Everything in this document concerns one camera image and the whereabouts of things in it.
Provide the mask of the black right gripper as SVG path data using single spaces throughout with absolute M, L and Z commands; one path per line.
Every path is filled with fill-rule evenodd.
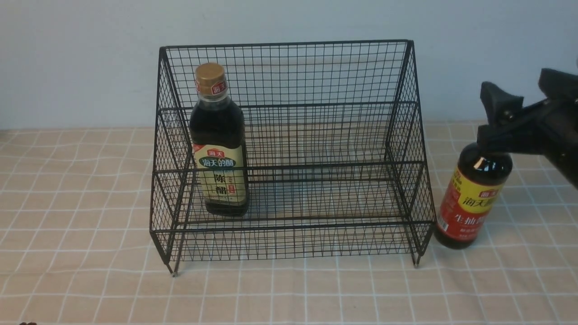
M 544 156 L 576 188 L 578 76 L 543 68 L 537 84 L 547 99 L 524 106 L 523 96 L 482 82 L 480 100 L 487 123 L 478 127 L 477 144 L 488 153 Z M 521 123 L 520 141 L 512 131 L 514 120 Z

